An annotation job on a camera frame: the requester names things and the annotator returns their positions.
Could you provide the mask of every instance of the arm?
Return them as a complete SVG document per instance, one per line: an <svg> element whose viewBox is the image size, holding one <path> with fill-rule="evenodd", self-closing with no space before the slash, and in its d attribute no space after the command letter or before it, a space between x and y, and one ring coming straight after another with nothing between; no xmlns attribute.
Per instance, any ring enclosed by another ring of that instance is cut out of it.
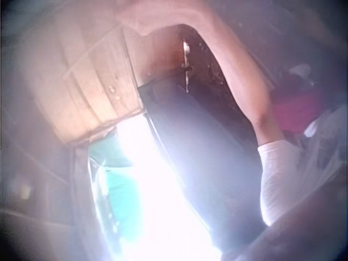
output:
<svg viewBox="0 0 348 261"><path fill-rule="evenodd" d="M254 127L259 145L283 139L262 73L230 27L201 1L138 1L116 16L142 35L176 24L195 28L216 57L233 97Z"/></svg>
<svg viewBox="0 0 348 261"><path fill-rule="evenodd" d="M283 139L263 75L237 36L208 9L196 16L188 25L198 31L217 59L234 99L253 125L259 145Z"/></svg>

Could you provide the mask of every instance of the person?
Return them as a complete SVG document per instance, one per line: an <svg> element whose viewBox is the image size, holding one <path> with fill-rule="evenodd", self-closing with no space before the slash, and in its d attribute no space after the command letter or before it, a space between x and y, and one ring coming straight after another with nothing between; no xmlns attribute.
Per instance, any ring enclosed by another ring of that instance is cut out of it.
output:
<svg viewBox="0 0 348 261"><path fill-rule="evenodd" d="M141 35L186 24L196 29L207 43L237 105L250 120L256 134L263 167L260 208L268 226L273 226L341 173L338 170L347 162L346 105L331 109L317 119L317 131L303 154L299 147L284 138L262 72L234 31L203 2L135 1L116 10L115 16Z"/></svg>

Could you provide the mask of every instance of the white sleeve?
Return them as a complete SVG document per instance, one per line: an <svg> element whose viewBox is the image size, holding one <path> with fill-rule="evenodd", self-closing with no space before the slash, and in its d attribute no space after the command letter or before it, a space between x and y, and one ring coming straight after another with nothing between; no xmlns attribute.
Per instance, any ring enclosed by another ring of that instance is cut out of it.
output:
<svg viewBox="0 0 348 261"><path fill-rule="evenodd" d="M263 167L261 212L265 223L271 226L297 203L300 149L285 140L279 140L260 146L258 151Z"/></svg>

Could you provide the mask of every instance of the wooden wall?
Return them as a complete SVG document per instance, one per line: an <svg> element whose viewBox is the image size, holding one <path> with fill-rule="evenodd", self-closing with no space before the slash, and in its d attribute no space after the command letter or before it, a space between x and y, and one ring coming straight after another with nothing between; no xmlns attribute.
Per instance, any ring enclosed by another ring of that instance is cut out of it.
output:
<svg viewBox="0 0 348 261"><path fill-rule="evenodd" d="M88 260L72 213L68 148L18 76L13 54L1 55L2 237L21 260Z"/></svg>
<svg viewBox="0 0 348 261"><path fill-rule="evenodd" d="M63 142L141 111L137 87L183 61L175 28L143 38L89 1L43 11L20 43L24 80Z"/></svg>

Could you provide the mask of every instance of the dark wall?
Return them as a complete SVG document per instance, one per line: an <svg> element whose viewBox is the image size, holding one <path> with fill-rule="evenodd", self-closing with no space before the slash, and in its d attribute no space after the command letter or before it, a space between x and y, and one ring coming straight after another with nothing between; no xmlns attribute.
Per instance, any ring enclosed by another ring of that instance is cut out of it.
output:
<svg viewBox="0 0 348 261"><path fill-rule="evenodd" d="M87 260L72 215L69 151L1 53L1 230L23 260Z"/></svg>

